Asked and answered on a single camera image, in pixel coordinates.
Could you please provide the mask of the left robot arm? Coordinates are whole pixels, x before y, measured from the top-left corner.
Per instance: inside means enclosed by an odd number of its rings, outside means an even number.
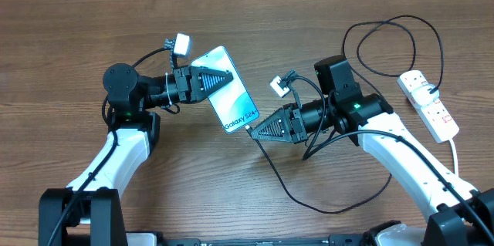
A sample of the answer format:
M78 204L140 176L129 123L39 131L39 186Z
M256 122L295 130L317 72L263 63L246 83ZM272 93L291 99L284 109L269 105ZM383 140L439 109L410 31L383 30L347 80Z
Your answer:
M107 141L92 163L65 188L39 200L40 245L150 245L157 232L129 232L120 198L138 167L159 141L161 118L154 107L199 103L237 79L232 69L182 66L172 74L142 76L117 63L103 75L107 97L102 115Z

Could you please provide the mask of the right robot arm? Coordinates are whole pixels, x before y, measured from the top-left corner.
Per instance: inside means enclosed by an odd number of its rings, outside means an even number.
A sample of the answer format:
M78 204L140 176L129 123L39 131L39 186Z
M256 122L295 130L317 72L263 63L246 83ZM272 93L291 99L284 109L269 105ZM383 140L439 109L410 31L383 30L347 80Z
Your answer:
M333 128L337 135L324 148L350 138L378 160L420 209L425 227L388 221L355 235L333 235L331 245L491 245L493 191L478 191L439 162L406 129L393 108L377 94L364 96L345 56L314 66L320 97L279 108L257 127L248 128L257 143L300 143L310 133Z

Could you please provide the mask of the blue Samsung Galaxy smartphone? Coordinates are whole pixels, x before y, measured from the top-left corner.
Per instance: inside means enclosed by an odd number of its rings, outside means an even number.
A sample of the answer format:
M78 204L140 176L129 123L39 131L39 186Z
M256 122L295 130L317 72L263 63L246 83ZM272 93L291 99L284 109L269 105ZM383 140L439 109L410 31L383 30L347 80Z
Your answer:
M224 46L206 52L191 65L232 74L231 82L208 97L226 133L233 133L259 117L259 111Z

